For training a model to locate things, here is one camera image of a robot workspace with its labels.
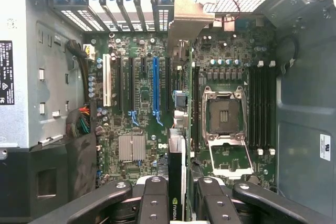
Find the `RAM slot white latches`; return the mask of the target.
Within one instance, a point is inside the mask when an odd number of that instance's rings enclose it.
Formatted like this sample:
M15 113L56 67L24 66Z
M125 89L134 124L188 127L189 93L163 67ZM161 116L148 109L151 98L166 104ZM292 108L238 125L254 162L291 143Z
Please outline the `RAM slot white latches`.
M262 149L262 137L261 137L261 116L262 116L262 105L261 105L261 95L262 95L262 75L263 67L257 67L256 69L256 116L257 116L257 126L256 126L256 140L257 148Z
M276 61L272 60L268 68L268 101L269 101L269 144L268 148L275 149L275 78L276 78Z

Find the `silver power supply unit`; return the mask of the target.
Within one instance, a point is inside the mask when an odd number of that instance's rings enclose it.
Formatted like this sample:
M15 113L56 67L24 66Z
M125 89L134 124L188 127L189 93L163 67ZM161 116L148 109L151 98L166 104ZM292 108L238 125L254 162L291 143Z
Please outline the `silver power supply unit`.
M81 36L47 0L0 0L0 159L65 136L84 101L66 42Z

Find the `open black PC case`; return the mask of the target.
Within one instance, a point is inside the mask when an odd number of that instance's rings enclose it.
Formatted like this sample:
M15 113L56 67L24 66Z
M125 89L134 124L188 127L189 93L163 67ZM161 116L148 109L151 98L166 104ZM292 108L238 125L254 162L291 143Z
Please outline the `open black PC case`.
M91 37L111 32L154 32L168 36L175 0L169 4L161 0L47 1L55 14L82 34L81 41L68 40L66 49L79 66L84 101L69 112L62 139L93 133L97 149L95 129L90 127L85 132L80 124L85 117L83 109L89 104L89 66L95 59L95 54L86 51L85 46ZM194 1L203 4L205 13L214 15L213 21L201 31L232 31L244 20L275 27L277 175L276 190L271 191L336 220L336 0ZM130 184L135 187L143 183L143 177ZM167 177L160 177L167 181L169 197L169 172ZM214 176L190 174L190 220L181 223L170 218L169 224L210 224L196 216L197 181L202 177ZM237 182L247 182L237 181L228 186L222 179L214 178L227 189Z

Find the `green motherboard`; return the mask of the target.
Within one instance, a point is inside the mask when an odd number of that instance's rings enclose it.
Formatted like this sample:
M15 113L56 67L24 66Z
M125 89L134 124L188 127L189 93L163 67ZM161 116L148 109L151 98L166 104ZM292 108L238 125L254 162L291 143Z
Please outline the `green motherboard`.
M172 61L167 54L168 36L165 33L98 34L85 46L95 59L89 66L88 99L80 124L85 132L95 129L97 134L96 185L102 186L116 179L136 183L146 175L168 176L169 129L173 126L174 105L171 98L173 80ZM237 181L248 181L276 190L276 147L264 149L264 68L275 60L275 27L244 20L232 31L204 29L193 42L193 112L191 174L214 176L208 144L202 137L201 99L205 86L223 90L243 87L247 101L247 135L254 173L231 180L218 177L228 186ZM103 106L103 54L110 55L111 106ZM153 116L153 66L159 58L160 120ZM140 72L140 59L146 58L146 74ZM117 58L122 62L122 112L118 106ZM249 68L255 69L255 148L249 147ZM256 69L262 70L262 149L256 140ZM118 138L124 135L144 135L146 159L119 161Z

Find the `black plastic air duct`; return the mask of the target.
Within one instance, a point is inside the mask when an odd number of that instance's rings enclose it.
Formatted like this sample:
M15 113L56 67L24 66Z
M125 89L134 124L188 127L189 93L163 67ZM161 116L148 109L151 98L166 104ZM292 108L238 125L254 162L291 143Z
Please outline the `black plastic air duct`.
M0 224L28 223L96 187L93 133L46 146L0 148Z

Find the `CPU socket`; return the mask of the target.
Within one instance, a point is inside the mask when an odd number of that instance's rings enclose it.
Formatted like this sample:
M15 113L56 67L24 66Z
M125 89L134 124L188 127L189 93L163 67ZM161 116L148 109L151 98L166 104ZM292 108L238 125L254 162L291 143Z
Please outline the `CPU socket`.
M201 99L201 129L206 144L223 140L242 145L247 135L247 101L243 87L223 90L205 86Z

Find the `blue expansion slot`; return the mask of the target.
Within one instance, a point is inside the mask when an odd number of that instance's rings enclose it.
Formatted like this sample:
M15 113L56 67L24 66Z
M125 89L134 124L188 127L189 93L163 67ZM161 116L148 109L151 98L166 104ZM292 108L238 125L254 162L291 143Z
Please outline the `blue expansion slot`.
M163 126L160 120L160 73L159 73L159 58L154 56L152 60L153 66L153 116L157 124Z

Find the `long black expansion slot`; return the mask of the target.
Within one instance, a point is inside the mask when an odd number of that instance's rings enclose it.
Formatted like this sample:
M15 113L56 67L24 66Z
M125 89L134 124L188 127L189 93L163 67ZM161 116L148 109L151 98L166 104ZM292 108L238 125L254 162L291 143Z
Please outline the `long black expansion slot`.
M117 84L118 84L118 106L122 112L122 62L121 58L117 58Z

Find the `silver chipset heatsink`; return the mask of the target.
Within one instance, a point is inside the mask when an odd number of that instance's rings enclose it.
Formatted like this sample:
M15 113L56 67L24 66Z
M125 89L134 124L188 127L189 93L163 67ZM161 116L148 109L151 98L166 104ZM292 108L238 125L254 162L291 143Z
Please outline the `silver chipset heatsink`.
M118 138L119 161L142 161L146 159L144 135L124 135Z

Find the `RAM slot black latches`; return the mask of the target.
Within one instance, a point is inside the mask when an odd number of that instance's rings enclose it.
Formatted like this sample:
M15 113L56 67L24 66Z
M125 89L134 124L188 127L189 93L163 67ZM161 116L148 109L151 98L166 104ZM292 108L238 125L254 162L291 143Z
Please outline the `RAM slot black latches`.
M264 112L265 112L265 127L264 127L264 149L268 148L268 68L264 68Z
M255 69L249 68L249 147L255 148Z

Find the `metal socket cover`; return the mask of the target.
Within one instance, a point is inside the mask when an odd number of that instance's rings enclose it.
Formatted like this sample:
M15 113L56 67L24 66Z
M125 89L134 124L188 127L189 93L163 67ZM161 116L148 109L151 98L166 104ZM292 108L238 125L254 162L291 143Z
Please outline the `metal socket cover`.
M216 138L208 141L212 174L231 180L254 173L247 145L241 138Z

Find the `white expansion slot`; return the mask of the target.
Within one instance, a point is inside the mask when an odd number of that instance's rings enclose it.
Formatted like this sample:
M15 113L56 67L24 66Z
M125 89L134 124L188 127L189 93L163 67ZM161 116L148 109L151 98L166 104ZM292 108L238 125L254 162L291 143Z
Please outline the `white expansion slot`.
M103 106L111 106L111 67L109 54L103 54Z

